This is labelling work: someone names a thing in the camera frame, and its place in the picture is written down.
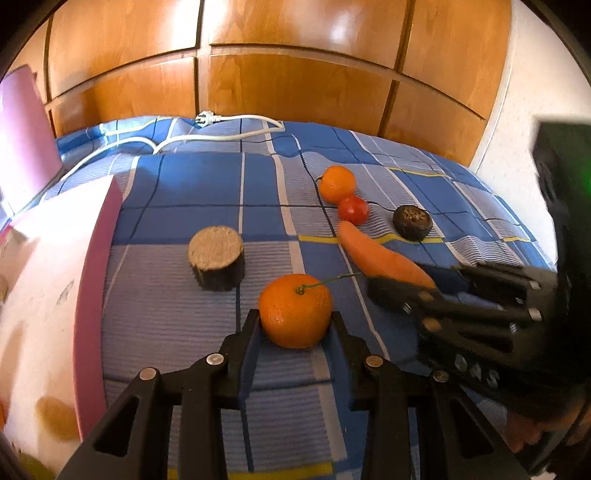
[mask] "tangerine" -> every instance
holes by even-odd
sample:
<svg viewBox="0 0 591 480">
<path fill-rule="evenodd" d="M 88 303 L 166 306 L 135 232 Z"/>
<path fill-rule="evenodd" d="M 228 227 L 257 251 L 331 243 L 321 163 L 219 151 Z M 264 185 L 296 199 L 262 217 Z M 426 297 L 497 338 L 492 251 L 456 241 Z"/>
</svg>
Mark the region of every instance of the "tangerine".
<svg viewBox="0 0 591 480">
<path fill-rule="evenodd" d="M 345 197 L 353 195 L 356 187 L 355 175 L 341 165 L 328 167 L 318 182 L 320 196 L 334 205 L 338 205 Z"/>
<path fill-rule="evenodd" d="M 330 323 L 332 298 L 325 285 L 311 275 L 289 274 L 269 283 L 259 296 L 261 326 L 283 348 L 310 348 L 322 340 Z"/>
</svg>

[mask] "black device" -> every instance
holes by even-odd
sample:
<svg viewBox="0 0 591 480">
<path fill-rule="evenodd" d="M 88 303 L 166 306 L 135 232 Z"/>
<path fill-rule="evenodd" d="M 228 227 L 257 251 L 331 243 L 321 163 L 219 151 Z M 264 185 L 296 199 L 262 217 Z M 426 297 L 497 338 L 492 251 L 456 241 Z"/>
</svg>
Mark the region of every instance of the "black device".
<svg viewBox="0 0 591 480">
<path fill-rule="evenodd" d="M 455 272 L 423 265 L 440 291 L 373 278 L 369 296 L 414 316 L 419 360 L 510 410 L 548 422 L 582 403 L 571 428 L 545 434 L 519 458 L 532 475 L 554 462 L 564 478 L 591 478 L 580 459 L 555 461 L 566 454 L 556 447 L 591 401 L 591 126 L 541 123 L 533 157 L 556 230 L 556 273 L 500 264 Z M 460 303 L 449 296 L 458 292 L 484 301 Z M 582 444 L 591 446 L 591 437 Z"/>
<path fill-rule="evenodd" d="M 143 369 L 80 445 L 59 480 L 164 480 L 174 405 L 181 406 L 179 480 L 225 480 L 220 409 L 239 409 L 258 356 L 259 313 L 219 352 L 177 372 Z M 361 478 L 410 479 L 408 408 L 416 410 L 421 478 L 527 480 L 499 434 L 458 383 L 443 371 L 430 377 L 402 372 L 365 341 L 349 335 L 333 312 L 324 349 L 335 393 L 351 410 L 368 412 Z"/>
</svg>

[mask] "carrot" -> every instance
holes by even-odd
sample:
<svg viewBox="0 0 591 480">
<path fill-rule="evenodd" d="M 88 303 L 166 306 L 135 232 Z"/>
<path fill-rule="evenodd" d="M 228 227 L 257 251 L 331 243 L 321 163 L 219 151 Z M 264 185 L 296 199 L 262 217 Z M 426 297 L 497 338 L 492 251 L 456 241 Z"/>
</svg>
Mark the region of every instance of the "carrot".
<svg viewBox="0 0 591 480">
<path fill-rule="evenodd" d="M 393 278 L 420 287 L 436 288 L 433 279 L 415 262 L 383 247 L 352 223 L 339 223 L 336 236 L 365 276 Z"/>
</svg>

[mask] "cherry tomato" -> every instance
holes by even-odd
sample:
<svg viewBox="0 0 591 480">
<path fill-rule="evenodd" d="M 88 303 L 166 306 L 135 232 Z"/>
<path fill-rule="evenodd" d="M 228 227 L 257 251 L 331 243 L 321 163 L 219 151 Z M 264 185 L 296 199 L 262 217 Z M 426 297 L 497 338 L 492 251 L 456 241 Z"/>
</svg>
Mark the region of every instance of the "cherry tomato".
<svg viewBox="0 0 591 480">
<path fill-rule="evenodd" d="M 350 195 L 339 202 L 339 217 L 354 225 L 365 223 L 369 216 L 369 205 L 363 199 Z"/>
</svg>

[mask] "blue plaid bedsheet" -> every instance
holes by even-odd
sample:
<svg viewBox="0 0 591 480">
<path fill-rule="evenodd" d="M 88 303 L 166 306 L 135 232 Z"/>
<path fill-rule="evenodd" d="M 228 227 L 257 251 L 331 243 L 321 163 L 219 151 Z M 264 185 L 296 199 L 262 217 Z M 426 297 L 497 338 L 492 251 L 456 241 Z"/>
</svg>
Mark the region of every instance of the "blue plaid bedsheet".
<svg viewBox="0 0 591 480">
<path fill-rule="evenodd" d="M 58 145 L 69 168 L 121 138 L 141 136 L 159 143 L 197 130 L 230 135 L 261 127 L 259 121 L 235 120 L 199 130 L 188 119 L 142 117 L 67 135 Z M 361 230 L 414 261 L 443 267 L 497 261 L 552 268 L 511 208 L 464 167 L 356 132 L 290 122 L 285 127 L 283 133 L 242 141 L 175 142 L 158 155 L 148 154 L 144 144 L 124 144 L 44 195 L 42 201 L 114 174 L 124 196 L 103 308 L 109 405 L 143 367 L 168 372 L 217 351 L 226 335 L 241 328 L 264 286 L 278 276 L 305 272 L 329 278 L 355 270 L 336 242 L 337 210 L 322 202 L 314 185 L 330 165 L 350 169 L 357 194 L 370 205 Z M 392 212 L 403 204 L 425 208 L 433 218 L 421 243 L 402 239 L 392 228 Z M 246 276 L 235 291 L 203 291 L 189 268 L 189 239 L 209 225 L 233 227 L 245 241 Z M 411 322 L 374 305 L 364 278 L 343 279 L 329 288 L 351 334 L 401 368 L 428 374 L 414 359 L 417 337 Z M 246 408 L 224 411 L 222 418 L 231 478 L 257 478 L 253 472 L 275 472 L 270 478 L 278 479 L 359 478 L 366 414 L 349 412 L 335 395 L 319 346 L 292 351 L 265 340 Z M 175 411 L 173 469 L 178 420 Z"/>
</svg>

